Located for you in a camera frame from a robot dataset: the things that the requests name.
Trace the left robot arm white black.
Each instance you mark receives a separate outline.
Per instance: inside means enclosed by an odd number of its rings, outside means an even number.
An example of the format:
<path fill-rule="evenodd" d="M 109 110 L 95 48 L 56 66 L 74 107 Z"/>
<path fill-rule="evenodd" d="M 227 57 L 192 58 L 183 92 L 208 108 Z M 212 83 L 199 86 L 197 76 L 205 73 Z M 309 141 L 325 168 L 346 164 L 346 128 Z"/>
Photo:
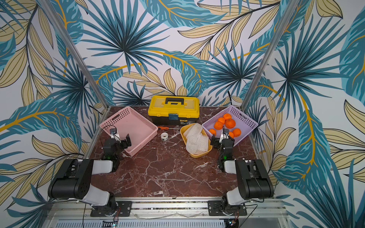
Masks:
<path fill-rule="evenodd" d="M 109 138 L 104 143 L 103 159 L 65 160 L 48 187 L 48 196 L 56 200 L 78 200 L 95 209 L 115 210 L 117 203 L 113 193 L 93 186 L 91 178 L 97 174 L 116 172 L 120 164 L 119 150 L 130 146 L 129 135 L 120 141 Z"/>

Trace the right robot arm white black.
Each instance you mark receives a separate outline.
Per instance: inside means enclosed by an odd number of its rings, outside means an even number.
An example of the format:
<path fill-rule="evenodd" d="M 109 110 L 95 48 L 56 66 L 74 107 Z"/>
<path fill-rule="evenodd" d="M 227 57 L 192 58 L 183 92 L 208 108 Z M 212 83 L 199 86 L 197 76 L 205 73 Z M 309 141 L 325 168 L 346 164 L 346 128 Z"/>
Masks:
<path fill-rule="evenodd" d="M 230 136 L 213 136 L 211 145 L 219 151 L 218 168 L 237 178 L 238 186 L 222 196 L 223 211 L 237 210 L 249 200 L 264 202 L 266 198 L 273 197 L 274 188 L 262 160 L 234 159 L 234 139 Z"/>

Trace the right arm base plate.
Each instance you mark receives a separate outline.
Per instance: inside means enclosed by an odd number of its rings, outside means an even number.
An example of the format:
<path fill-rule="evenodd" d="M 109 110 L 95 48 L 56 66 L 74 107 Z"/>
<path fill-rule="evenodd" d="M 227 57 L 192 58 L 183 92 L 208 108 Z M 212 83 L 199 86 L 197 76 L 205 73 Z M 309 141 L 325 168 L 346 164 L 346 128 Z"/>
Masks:
<path fill-rule="evenodd" d="M 244 205 L 230 205 L 222 200 L 210 200 L 207 202 L 209 216 L 246 216 L 247 211 Z"/>

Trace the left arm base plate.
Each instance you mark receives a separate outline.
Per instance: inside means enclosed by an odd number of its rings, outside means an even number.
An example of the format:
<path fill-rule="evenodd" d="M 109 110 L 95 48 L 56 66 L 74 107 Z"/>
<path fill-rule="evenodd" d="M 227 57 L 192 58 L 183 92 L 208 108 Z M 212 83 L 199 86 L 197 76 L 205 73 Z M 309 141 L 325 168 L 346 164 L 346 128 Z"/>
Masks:
<path fill-rule="evenodd" d="M 101 207 L 93 207 L 91 217 L 129 217 L 132 201 L 116 201 Z"/>

